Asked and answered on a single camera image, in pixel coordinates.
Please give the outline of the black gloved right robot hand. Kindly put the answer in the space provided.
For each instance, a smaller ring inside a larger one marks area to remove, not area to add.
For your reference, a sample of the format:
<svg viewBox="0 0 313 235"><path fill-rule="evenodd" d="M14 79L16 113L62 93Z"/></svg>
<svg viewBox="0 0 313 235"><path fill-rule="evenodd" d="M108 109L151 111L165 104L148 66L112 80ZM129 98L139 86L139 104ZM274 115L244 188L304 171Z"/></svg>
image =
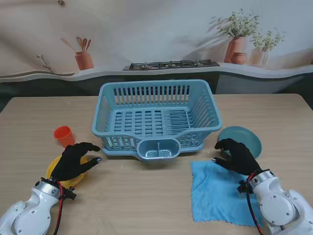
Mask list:
<svg viewBox="0 0 313 235"><path fill-rule="evenodd" d="M241 142L236 142L233 139L223 139L216 143L215 149L230 152L229 160L221 158L212 159L215 164L227 170L232 170L246 176L262 171L250 150Z"/></svg>

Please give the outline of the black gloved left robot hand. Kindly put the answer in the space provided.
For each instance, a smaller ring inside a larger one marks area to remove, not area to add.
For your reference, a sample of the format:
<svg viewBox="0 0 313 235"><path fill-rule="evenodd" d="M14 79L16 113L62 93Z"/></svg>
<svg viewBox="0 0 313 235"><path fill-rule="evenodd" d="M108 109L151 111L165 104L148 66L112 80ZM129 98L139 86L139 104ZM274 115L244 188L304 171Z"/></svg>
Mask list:
<svg viewBox="0 0 313 235"><path fill-rule="evenodd" d="M81 158L89 151L99 152L100 150L100 147L89 142L68 145L54 167L50 178L61 182L71 180L85 173L102 161L102 158L95 157L84 164L80 163Z"/></svg>

